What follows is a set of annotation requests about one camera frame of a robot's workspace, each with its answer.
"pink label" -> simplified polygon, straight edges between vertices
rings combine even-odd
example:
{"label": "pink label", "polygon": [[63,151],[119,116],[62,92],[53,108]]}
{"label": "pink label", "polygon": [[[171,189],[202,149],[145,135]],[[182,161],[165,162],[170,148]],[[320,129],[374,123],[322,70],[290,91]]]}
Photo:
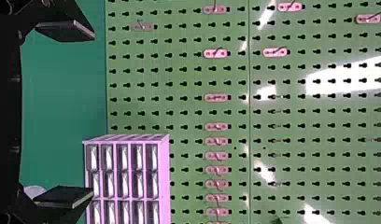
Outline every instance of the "pink label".
{"label": "pink label", "polygon": [[205,139],[205,144],[208,146],[227,146],[229,140],[225,137],[207,137]]}
{"label": "pink label", "polygon": [[227,194],[207,194],[205,195],[205,200],[210,203],[226,203],[229,201],[229,195]]}
{"label": "pink label", "polygon": [[231,186],[229,181],[224,179],[208,179],[205,181],[205,185],[209,189],[226,189]]}
{"label": "pink label", "polygon": [[206,213],[210,217],[226,217],[228,216],[231,212],[227,208],[207,208]]}
{"label": "pink label", "polygon": [[205,96],[205,100],[211,103],[221,103],[229,100],[229,95],[225,93],[209,93]]}
{"label": "pink label", "polygon": [[377,24],[381,22],[381,15],[358,15],[356,22],[358,24]]}
{"label": "pink label", "polygon": [[285,57],[289,54],[289,50],[286,48],[277,49],[264,49],[263,56],[267,58]]}
{"label": "pink label", "polygon": [[133,25],[134,31],[152,31],[155,29],[153,22],[137,22]]}
{"label": "pink label", "polygon": [[302,3],[280,3],[277,6],[278,11],[281,12],[296,12],[301,11],[303,9]]}
{"label": "pink label", "polygon": [[226,131],[229,125],[227,123],[206,123],[205,129],[208,131]]}
{"label": "pink label", "polygon": [[209,161],[226,161],[229,159],[229,153],[219,151],[206,152],[205,158]]}
{"label": "pink label", "polygon": [[205,49],[204,56],[205,56],[205,58],[208,58],[208,59],[226,58],[226,57],[228,57],[228,50],[226,50],[226,49]]}
{"label": "pink label", "polygon": [[231,168],[229,166],[206,166],[205,171],[210,175],[226,175]]}
{"label": "pink label", "polygon": [[203,12],[208,15],[222,15],[228,10],[222,4],[211,5],[203,8]]}

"pegboard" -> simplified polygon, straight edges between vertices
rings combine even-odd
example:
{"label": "pegboard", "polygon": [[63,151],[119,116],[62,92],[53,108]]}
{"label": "pegboard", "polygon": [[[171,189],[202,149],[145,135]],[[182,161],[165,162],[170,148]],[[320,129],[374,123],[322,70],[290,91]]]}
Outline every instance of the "pegboard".
{"label": "pegboard", "polygon": [[[381,223],[381,22],[355,23],[381,1],[216,3],[227,12],[205,14],[214,1],[106,1],[109,130],[170,134],[172,222]],[[230,100],[208,103],[209,93]],[[228,130],[205,129],[218,122]],[[230,158],[204,159],[210,151]],[[217,206],[231,214],[205,213]]]}

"green wall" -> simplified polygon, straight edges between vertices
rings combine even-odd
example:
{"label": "green wall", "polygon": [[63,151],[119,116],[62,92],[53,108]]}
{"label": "green wall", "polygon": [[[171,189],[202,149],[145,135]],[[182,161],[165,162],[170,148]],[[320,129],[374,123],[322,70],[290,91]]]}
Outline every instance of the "green wall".
{"label": "green wall", "polygon": [[104,1],[77,2],[95,41],[65,44],[33,31],[21,47],[24,186],[83,186],[81,141],[106,134]]}

